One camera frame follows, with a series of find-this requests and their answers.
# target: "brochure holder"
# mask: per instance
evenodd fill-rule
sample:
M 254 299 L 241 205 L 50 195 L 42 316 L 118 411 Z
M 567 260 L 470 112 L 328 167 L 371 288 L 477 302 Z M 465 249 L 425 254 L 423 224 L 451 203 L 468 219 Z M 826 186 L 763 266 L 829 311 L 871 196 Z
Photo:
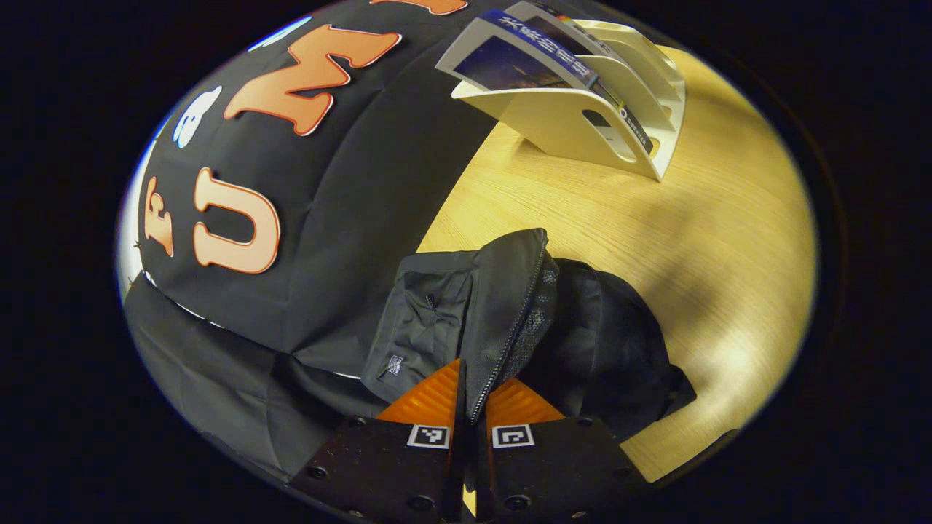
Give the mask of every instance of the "brochure holder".
M 619 111 L 589 90 L 486 91 L 460 82 L 452 97 L 505 123 L 548 155 L 636 172 L 660 182 L 682 126 L 686 107 L 683 75 L 635 29 L 604 21 L 576 22 L 627 62 L 604 56 L 579 57 L 637 116 L 653 144 L 650 154 Z

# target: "orange gripper pad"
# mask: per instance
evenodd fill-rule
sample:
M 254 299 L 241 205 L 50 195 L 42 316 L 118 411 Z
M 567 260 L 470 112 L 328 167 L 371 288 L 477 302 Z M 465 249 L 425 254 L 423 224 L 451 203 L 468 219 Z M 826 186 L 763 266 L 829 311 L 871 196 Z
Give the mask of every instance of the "orange gripper pad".
M 376 417 L 380 421 L 453 427 L 459 358 L 433 372 Z
M 388 406 L 380 421 L 453 427 L 456 416 L 459 359 L 438 369 Z M 488 431 L 495 426 L 559 421 L 564 416 L 518 379 L 505 381 L 488 396 Z

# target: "jacket logo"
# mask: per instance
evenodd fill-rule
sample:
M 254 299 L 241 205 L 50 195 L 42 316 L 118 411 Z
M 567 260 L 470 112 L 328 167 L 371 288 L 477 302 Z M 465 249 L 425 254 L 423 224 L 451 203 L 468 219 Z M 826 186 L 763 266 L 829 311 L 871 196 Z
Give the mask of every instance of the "jacket logo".
M 395 377 L 398 376 L 398 372 L 402 370 L 402 361 L 403 357 L 398 355 L 392 355 L 389 359 L 389 373 L 392 373 Z

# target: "mesh lining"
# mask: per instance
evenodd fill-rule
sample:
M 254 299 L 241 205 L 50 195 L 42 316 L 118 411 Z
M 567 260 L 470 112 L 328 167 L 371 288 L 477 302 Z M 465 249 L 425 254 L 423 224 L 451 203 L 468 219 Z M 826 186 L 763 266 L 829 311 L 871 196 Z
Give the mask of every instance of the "mesh lining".
M 547 329 L 554 321 L 556 311 L 556 278 L 559 268 L 549 253 L 544 253 L 543 271 L 534 288 L 530 311 L 515 338 L 501 372 L 495 379 L 493 391 L 505 380 L 518 374 L 530 360 L 534 348 L 541 342 Z

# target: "black backdrop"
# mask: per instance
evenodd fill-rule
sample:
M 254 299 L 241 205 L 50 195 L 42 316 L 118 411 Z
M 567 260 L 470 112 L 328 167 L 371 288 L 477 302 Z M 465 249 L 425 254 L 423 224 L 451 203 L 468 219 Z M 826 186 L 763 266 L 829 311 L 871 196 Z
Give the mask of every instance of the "black backdrop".
M 196 436 L 145 373 L 113 277 L 117 206 L 186 91 L 308 3 L 16 7 L 5 84 L 5 313 L 13 326 L 0 519 L 327 521 Z M 784 391 L 729 447 L 632 508 L 645 521 L 914 521 L 929 347 L 919 249 L 930 206 L 927 3 L 619 4 L 734 78 L 778 93 L 830 166 L 841 307 L 821 311 Z

